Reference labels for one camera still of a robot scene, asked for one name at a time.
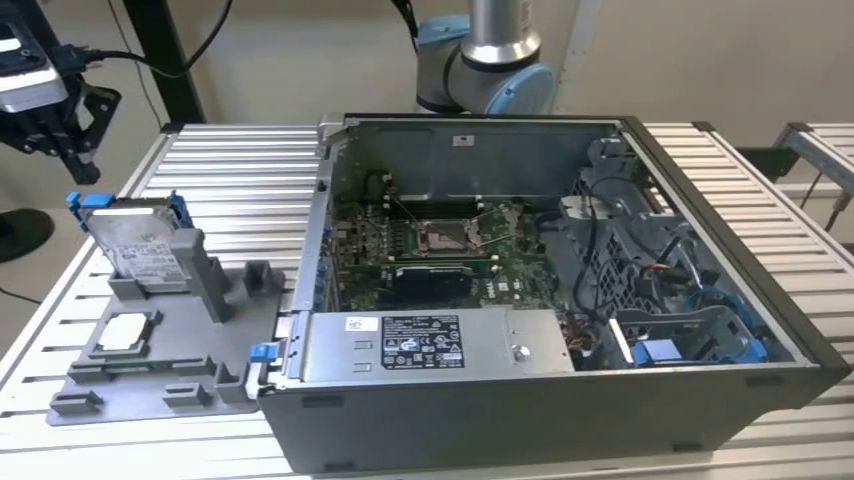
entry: black metal frame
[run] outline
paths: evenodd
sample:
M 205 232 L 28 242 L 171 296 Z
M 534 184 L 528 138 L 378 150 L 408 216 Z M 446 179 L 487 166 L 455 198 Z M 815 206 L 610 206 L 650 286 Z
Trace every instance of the black metal frame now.
M 180 71 L 187 59 L 167 0 L 123 0 L 145 59 L 167 71 Z M 205 123 L 204 110 L 189 73 L 179 78 L 153 74 L 169 120 Z

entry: motherboard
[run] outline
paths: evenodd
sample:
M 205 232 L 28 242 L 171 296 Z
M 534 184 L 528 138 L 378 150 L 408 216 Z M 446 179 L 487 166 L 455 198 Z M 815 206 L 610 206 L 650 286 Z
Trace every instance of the motherboard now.
M 343 311 L 566 309 L 568 292 L 520 199 L 339 206 L 335 269 Z

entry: white wall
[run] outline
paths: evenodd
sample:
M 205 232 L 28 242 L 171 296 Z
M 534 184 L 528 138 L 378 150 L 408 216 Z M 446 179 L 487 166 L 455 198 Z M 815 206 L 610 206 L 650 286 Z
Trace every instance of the white wall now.
M 600 0 L 560 109 L 707 120 L 735 144 L 790 121 L 853 121 L 851 0 Z
M 195 50 L 221 2 L 176 0 L 175 21 Z M 542 59 L 563 63 L 575 0 L 536 0 Z M 466 13 L 466 0 L 414 2 L 419 20 Z M 312 123 L 325 112 L 412 111 L 415 56 L 388 0 L 235 2 L 196 69 L 208 121 Z

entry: black stand base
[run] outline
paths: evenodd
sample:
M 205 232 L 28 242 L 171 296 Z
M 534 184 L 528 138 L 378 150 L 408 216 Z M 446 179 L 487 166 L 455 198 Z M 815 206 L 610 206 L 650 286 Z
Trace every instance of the black stand base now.
M 53 220 L 41 210 L 0 213 L 0 263 L 23 257 L 53 235 Z

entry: aluminum extrusion table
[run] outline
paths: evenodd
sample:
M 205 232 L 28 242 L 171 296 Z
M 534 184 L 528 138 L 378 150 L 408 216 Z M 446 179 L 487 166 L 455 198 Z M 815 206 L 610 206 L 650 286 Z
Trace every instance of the aluminum extrusion table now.
M 854 363 L 854 259 L 716 132 L 690 123 L 647 127 Z M 319 161 L 315 148 L 315 127 L 189 125 L 160 135 L 121 195 L 163 196 L 180 189 L 211 254 L 225 265 L 267 259 L 292 279 Z M 0 362 L 0 477 L 289 477 L 260 412 L 59 428 L 45 424 L 48 401 L 107 304 L 109 273 L 109 263 L 87 240 Z M 279 332 L 287 331 L 288 308 L 289 297 Z M 853 472 L 854 376 L 809 407 L 765 415 L 715 452 L 382 478 L 825 479 L 851 478 Z

